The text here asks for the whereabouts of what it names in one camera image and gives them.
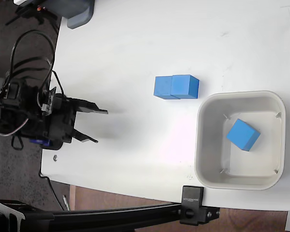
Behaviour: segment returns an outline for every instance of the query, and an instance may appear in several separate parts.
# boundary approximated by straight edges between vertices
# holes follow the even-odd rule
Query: black mount
[[[128,232],[179,220],[198,226],[219,218],[219,208],[202,206],[203,188],[183,186],[182,203],[90,211],[43,211],[0,200],[0,232]]]

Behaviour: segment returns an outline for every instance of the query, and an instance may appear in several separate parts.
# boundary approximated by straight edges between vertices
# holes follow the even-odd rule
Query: blue block
[[[260,132],[238,119],[228,133],[227,138],[240,149],[249,151],[259,136]]]
[[[171,95],[172,76],[156,76],[154,95],[162,99],[178,99]]]
[[[191,75],[174,75],[171,95],[179,99],[198,98],[199,80]]]

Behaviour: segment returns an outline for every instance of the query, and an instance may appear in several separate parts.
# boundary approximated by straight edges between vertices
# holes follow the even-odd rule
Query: cable
[[[3,136],[3,137],[8,137],[12,134],[15,134],[16,132],[18,132],[20,129],[22,129],[24,127],[24,125],[28,122],[29,118],[27,118],[19,127],[17,127],[14,131],[12,131],[11,133],[8,133],[8,134],[2,134],[0,133],[0,136]]]
[[[22,39],[24,39],[26,36],[28,36],[29,34],[38,34],[43,36],[49,43],[51,50],[52,50],[52,61],[51,61],[51,65],[49,67],[49,70],[47,72],[46,78],[43,80],[42,85],[40,87],[40,90],[43,88],[43,86],[45,85],[46,80],[48,79],[48,77],[50,76],[50,73],[53,69],[54,66],[54,60],[55,60],[55,46],[52,42],[52,40],[50,39],[50,37],[46,34],[44,34],[43,32],[39,31],[39,30],[29,30],[25,33],[23,33],[15,42],[13,48],[12,48],[12,54],[11,54],[11,66],[10,66],[10,75],[8,78],[6,78],[4,84],[3,84],[3,88],[7,87],[7,85],[10,83],[10,81],[13,79],[14,77],[14,58],[15,58],[15,52],[16,49],[19,45],[19,43],[22,41]]]
[[[39,178],[41,178],[41,179],[46,179],[46,180],[47,180],[47,182],[48,182],[48,184],[49,184],[49,186],[50,186],[50,190],[52,191],[52,193],[53,193],[53,195],[54,195],[54,197],[55,197],[55,199],[56,199],[56,201],[57,201],[59,207],[61,208],[61,210],[64,210],[63,207],[62,207],[62,205],[61,205],[61,203],[60,203],[60,201],[59,201],[59,199],[58,199],[58,197],[57,197],[57,195],[55,194],[55,191],[54,191],[54,189],[53,189],[53,186],[52,186],[52,183],[50,182],[49,177],[48,177],[48,176],[44,176],[44,175],[42,174],[42,172],[41,172],[41,168],[42,168],[42,160],[41,160],[41,165],[40,165],[40,170],[39,170]]]
[[[59,81],[59,78],[58,78],[58,76],[57,76],[57,73],[56,73],[54,70],[52,70],[52,72],[54,73],[55,78],[57,79],[58,85],[59,85],[60,90],[61,90],[62,98],[63,98],[63,97],[64,97],[64,92],[63,92],[63,88],[62,88],[62,86],[61,86],[61,83],[60,83],[60,81]]]

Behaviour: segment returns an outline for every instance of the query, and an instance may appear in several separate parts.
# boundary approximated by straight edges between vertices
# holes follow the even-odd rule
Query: white table
[[[43,151],[52,180],[180,202],[183,185],[202,186],[193,167],[201,102],[271,90],[287,109],[281,179],[265,191],[207,188],[203,204],[290,210],[290,0],[96,0],[86,25],[62,21],[54,70],[69,97],[109,115],[77,114],[75,128],[98,144]],[[155,76],[173,74],[198,77],[199,99],[154,97]]]

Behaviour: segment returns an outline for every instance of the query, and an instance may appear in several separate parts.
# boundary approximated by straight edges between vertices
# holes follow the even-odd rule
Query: plastic tray
[[[226,138],[238,118],[261,133],[249,152]],[[209,188],[268,189],[284,169],[285,135],[286,109],[275,93],[214,94],[198,112],[196,176]]]

